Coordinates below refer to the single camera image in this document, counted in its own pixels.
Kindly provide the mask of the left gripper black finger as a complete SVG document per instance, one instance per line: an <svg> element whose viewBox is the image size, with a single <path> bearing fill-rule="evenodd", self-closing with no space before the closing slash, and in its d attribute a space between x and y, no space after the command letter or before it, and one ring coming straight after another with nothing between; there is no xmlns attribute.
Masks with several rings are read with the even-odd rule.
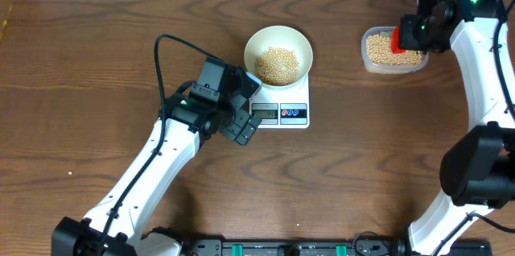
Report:
<svg viewBox="0 0 515 256"><path fill-rule="evenodd" d="M245 146L249 140L253 137L256 128L253 126L246 126L241 133L234 139L235 142L240 144L241 146Z"/></svg>
<svg viewBox="0 0 515 256"><path fill-rule="evenodd" d="M244 125L241 135L244 138L251 138L253 136L253 134L255 133L256 129L261 124L261 121L262 120L258 116L255 116L255 115L251 116L249 118L249 120L246 122L246 124Z"/></svg>

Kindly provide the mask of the red plastic measuring scoop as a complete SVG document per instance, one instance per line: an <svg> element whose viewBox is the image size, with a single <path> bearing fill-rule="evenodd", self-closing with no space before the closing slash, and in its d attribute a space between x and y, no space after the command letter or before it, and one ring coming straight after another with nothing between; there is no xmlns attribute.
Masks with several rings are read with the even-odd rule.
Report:
<svg viewBox="0 0 515 256"><path fill-rule="evenodd" d="M393 29L393 34L391 38L391 51L393 54L402 54L406 50L400 48L400 31L399 27L395 27Z"/></svg>

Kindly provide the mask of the soybeans in bowl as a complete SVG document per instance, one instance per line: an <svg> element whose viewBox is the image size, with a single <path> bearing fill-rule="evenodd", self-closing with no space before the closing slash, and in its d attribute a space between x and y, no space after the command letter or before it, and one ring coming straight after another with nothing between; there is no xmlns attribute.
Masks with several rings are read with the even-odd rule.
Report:
<svg viewBox="0 0 515 256"><path fill-rule="evenodd" d="M285 86L297 81L299 61L291 50L268 47L255 67L257 77L265 84Z"/></svg>

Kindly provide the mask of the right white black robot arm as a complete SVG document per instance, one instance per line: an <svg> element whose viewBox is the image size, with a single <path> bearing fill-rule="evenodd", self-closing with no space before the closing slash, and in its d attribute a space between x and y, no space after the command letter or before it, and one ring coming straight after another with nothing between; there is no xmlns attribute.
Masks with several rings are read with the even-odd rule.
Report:
<svg viewBox="0 0 515 256"><path fill-rule="evenodd" d="M451 255L477 220L514 199L514 70L503 0L415 0L399 25L398 46L423 53L452 51L468 103L468 132L443 156L440 191L392 255Z"/></svg>

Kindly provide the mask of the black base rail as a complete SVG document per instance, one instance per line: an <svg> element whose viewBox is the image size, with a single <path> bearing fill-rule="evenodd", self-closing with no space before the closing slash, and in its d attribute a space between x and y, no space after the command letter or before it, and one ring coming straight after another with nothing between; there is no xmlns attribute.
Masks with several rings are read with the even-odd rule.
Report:
<svg viewBox="0 0 515 256"><path fill-rule="evenodd" d="M224 242L216 239L185 242L180 256L355 256L404 255L380 240L356 242Z"/></svg>

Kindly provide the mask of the white round bowl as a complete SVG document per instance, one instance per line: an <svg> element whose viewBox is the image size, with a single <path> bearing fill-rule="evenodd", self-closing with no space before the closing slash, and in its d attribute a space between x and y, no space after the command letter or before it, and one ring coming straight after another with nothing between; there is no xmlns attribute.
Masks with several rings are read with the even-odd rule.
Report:
<svg viewBox="0 0 515 256"><path fill-rule="evenodd" d="M310 72L314 59L310 42L300 31L286 26L265 27L249 39L244 51L244 62L248 72L257 76L256 63L268 47L285 48L295 53L299 61L299 73L296 82Z"/></svg>

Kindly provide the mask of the white digital kitchen scale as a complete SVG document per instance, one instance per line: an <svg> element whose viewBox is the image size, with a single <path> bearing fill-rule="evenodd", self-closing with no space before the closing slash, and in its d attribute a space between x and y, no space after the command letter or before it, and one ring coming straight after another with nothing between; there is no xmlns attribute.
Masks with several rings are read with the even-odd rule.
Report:
<svg viewBox="0 0 515 256"><path fill-rule="evenodd" d="M250 100L261 129L306 129L310 125L309 76L288 86L262 85Z"/></svg>

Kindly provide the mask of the soybeans in container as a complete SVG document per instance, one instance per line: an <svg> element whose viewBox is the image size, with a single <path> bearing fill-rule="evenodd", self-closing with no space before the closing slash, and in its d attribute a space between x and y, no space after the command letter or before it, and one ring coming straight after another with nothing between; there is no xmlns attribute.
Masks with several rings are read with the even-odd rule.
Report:
<svg viewBox="0 0 515 256"><path fill-rule="evenodd" d="M387 36L370 35L366 39L366 51L369 59L375 64L384 65L417 65L422 63L422 53L404 51L393 53L392 38Z"/></svg>

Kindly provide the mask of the clear plastic container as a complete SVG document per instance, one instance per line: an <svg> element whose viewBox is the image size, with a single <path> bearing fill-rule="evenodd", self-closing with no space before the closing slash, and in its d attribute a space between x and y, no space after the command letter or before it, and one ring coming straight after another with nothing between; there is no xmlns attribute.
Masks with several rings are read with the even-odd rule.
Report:
<svg viewBox="0 0 515 256"><path fill-rule="evenodd" d="M429 59L428 55L424 55L422 52L422 63L417 65L384 65L384 64L375 64L372 62L366 51L366 39L370 35L378 35L387 36L392 38L393 29L395 27L372 27L365 32L361 39L361 55L364 61L365 69L368 72L378 73L378 74L406 74L410 72L416 72L426 66L426 63Z"/></svg>

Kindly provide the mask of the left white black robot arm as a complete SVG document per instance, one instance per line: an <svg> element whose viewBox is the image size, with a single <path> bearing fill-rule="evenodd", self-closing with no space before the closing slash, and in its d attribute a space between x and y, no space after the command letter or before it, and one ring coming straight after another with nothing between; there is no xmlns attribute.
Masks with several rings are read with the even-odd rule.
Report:
<svg viewBox="0 0 515 256"><path fill-rule="evenodd" d="M178 240L144 234L173 179L215 133L244 146L260 119L245 110L261 81L208 58L197 81L165 99L146 144L111 191L80 221L64 217L51 236L53 255L178 255Z"/></svg>

